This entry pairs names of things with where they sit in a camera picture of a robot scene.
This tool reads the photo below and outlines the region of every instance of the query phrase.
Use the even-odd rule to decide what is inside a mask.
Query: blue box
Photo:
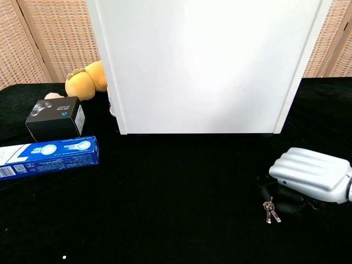
[[[95,136],[0,147],[0,180],[96,165]]]

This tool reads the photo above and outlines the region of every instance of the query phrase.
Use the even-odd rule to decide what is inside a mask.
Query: robotic hand
[[[279,184],[315,200],[352,202],[352,168],[345,159],[292,147],[275,161],[269,174]]]

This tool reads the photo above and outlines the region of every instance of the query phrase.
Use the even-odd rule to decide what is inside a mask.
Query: white cabinet
[[[280,133],[330,4],[87,0],[121,133]]]

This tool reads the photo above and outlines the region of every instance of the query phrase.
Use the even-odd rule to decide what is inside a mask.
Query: silver key
[[[275,218],[276,222],[281,223],[280,217],[275,213],[275,205],[272,203],[273,197],[270,197],[270,202],[264,202],[263,207],[266,211],[266,222],[271,224],[271,215]]]

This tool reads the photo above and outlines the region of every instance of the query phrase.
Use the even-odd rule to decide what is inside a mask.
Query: product box
[[[38,100],[26,126],[37,142],[72,139],[82,134],[85,116],[78,97]]]
[[[0,180],[95,165],[95,136],[0,147]]]

